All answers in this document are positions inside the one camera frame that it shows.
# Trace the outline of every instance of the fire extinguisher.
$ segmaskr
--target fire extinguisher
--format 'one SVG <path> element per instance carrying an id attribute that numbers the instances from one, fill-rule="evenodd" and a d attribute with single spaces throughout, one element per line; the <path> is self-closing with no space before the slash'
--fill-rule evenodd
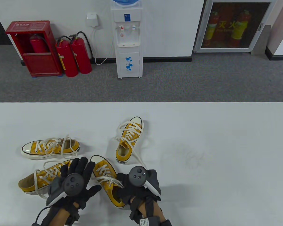
<path id="1" fill-rule="evenodd" d="M 73 56 L 71 47 L 70 47 L 70 42 L 67 40 L 63 40 L 63 38 L 68 38 L 67 36 L 61 36 L 56 40 L 55 47 L 57 49 L 59 58 L 62 63 L 62 67 L 65 71 L 65 74 L 67 77 L 75 77 L 78 75 L 78 67 L 77 63 L 75 61 L 75 58 Z"/>
<path id="2" fill-rule="evenodd" d="M 48 45 L 43 37 L 34 34 L 29 41 L 35 53 L 49 52 Z"/>
<path id="3" fill-rule="evenodd" d="M 238 21 L 235 23 L 235 28 L 230 38 L 230 47 L 237 48 L 240 46 L 240 40 L 247 28 L 247 24 L 251 19 L 251 15 L 248 10 L 244 10 L 240 13 Z"/>
<path id="4" fill-rule="evenodd" d="M 70 35 L 69 37 L 72 38 L 70 41 L 70 46 L 73 51 L 73 55 L 75 56 L 75 59 L 77 61 L 80 72 L 82 74 L 88 74 L 92 71 L 92 67 L 91 67 L 90 59 L 89 59 L 87 49 L 85 46 L 85 42 L 82 38 L 78 38 L 78 35 L 80 33 L 82 33 L 85 36 L 87 44 L 90 48 L 91 56 L 93 58 L 90 43 L 84 32 L 80 31 L 76 35 Z"/>
<path id="5" fill-rule="evenodd" d="M 218 21 L 219 21 L 218 12 L 212 12 L 210 19 L 208 21 L 208 25 L 206 27 L 206 31 L 205 31 L 205 35 L 204 35 L 204 39 L 202 43 L 203 46 L 208 46 L 211 44 L 211 39 L 215 32 Z"/>

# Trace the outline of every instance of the red cabinet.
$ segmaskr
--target red cabinet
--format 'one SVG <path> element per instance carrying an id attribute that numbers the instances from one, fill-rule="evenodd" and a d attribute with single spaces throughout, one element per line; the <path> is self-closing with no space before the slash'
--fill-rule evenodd
<path id="1" fill-rule="evenodd" d="M 32 77 L 62 75 L 50 21 L 15 21 L 6 33 L 11 35 Z M 34 51 L 31 39 L 36 35 L 48 46 L 47 52 Z"/>

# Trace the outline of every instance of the white shoelace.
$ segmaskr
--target white shoelace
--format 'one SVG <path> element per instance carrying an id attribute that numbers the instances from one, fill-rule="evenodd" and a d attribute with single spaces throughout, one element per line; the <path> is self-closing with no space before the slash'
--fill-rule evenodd
<path id="1" fill-rule="evenodd" d="M 96 179 L 98 180 L 98 182 L 107 182 L 109 184 L 109 186 L 111 186 L 112 183 L 116 184 L 117 186 L 124 188 L 124 186 L 122 185 L 122 182 L 120 182 L 119 180 L 115 179 L 112 177 L 111 172 L 109 171 L 108 165 L 103 165 L 102 167 L 99 167 L 96 171 L 99 172 L 99 175 L 103 173 L 102 176 L 97 177 Z"/>
<path id="2" fill-rule="evenodd" d="M 69 135 L 67 135 L 64 138 L 63 143 L 61 145 L 61 156 L 62 156 L 62 158 L 69 160 L 69 159 L 72 159 L 73 156 L 72 157 L 66 157 L 65 155 L 63 155 L 64 146 L 65 146 L 65 142 L 66 142 L 67 139 L 69 139 L 70 149 L 72 150 L 73 153 L 75 153 L 74 158 L 76 158 L 78 156 L 78 151 L 73 150 L 73 148 L 71 147 L 71 138 L 69 137 Z M 50 156 L 51 154 L 53 154 L 53 149 L 55 147 L 57 147 L 61 141 L 62 141 L 62 138 L 54 138 L 54 137 L 48 138 L 48 139 L 43 140 L 43 141 L 37 141 L 35 152 L 36 153 L 43 152 L 43 150 L 41 148 L 41 145 L 43 145 L 43 148 L 45 150 L 45 155 Z"/>
<path id="3" fill-rule="evenodd" d="M 125 127 L 128 123 L 132 124 L 133 126 L 130 125 L 129 128 L 126 129 Z M 145 163 L 142 161 L 141 157 L 133 150 L 133 145 L 132 145 L 132 143 L 136 142 L 136 140 L 140 137 L 141 133 L 143 132 L 143 129 L 140 128 L 139 125 L 137 125 L 136 123 L 127 121 L 127 122 L 124 122 L 123 124 L 121 124 L 119 126 L 118 130 L 121 133 L 123 133 L 125 131 L 125 137 L 117 137 L 117 140 L 126 141 L 130 145 L 130 147 L 132 148 L 132 154 L 141 163 L 141 165 L 146 168 Z M 134 139 L 134 140 L 129 140 L 129 139 L 132 139 L 135 134 L 138 134 L 139 137 L 137 139 Z"/>
<path id="4" fill-rule="evenodd" d="M 45 165 L 49 162 L 58 162 L 60 163 L 59 165 L 55 166 L 52 169 L 46 169 Z M 56 177 L 58 175 L 58 173 L 60 172 L 60 169 L 62 167 L 62 165 L 65 165 L 64 163 L 60 162 L 60 161 L 47 161 L 43 164 L 44 170 L 46 171 L 45 176 L 39 176 L 39 179 L 42 179 L 43 181 L 47 182 L 48 184 L 51 184 L 51 182 L 47 179 L 48 177 Z M 34 177 L 34 181 L 35 181 L 35 189 L 36 189 L 36 193 L 43 199 L 47 199 L 46 196 L 44 196 L 43 194 L 40 193 L 40 189 L 38 188 L 38 177 L 37 177 L 37 173 L 40 173 L 40 170 L 35 170 L 35 172 L 33 173 L 33 177 Z"/>

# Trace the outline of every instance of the forearm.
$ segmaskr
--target forearm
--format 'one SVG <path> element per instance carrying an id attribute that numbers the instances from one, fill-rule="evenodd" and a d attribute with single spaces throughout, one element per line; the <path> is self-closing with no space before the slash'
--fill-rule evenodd
<path id="1" fill-rule="evenodd" d="M 76 208 L 79 208 L 77 203 L 73 204 Z M 64 226 L 70 214 L 65 209 L 60 209 L 57 215 L 52 219 L 49 226 Z"/>
<path id="2" fill-rule="evenodd" d="M 147 216 L 147 214 L 146 214 L 146 206 L 145 206 L 145 203 L 144 203 L 144 202 L 139 206 L 138 210 L 141 212 L 141 214 L 142 214 L 144 217 Z M 155 202 L 155 201 L 154 201 L 154 213 L 153 213 L 153 215 L 154 215 L 154 216 L 159 216 L 161 223 L 166 221 L 166 219 L 165 219 L 165 217 L 164 217 L 164 215 L 163 215 L 163 213 L 162 213 L 162 211 L 161 211 L 161 209 L 160 209 L 158 203 Z"/>

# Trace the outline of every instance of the blue flower decal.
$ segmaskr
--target blue flower decal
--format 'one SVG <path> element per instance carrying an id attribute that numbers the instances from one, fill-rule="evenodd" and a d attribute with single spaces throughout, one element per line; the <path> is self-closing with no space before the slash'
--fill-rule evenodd
<path id="1" fill-rule="evenodd" d="M 131 62 L 132 62 L 131 57 L 126 57 L 125 59 L 127 61 L 127 66 L 126 66 L 127 70 L 132 71 L 131 67 L 133 67 L 133 64 L 131 64 Z"/>

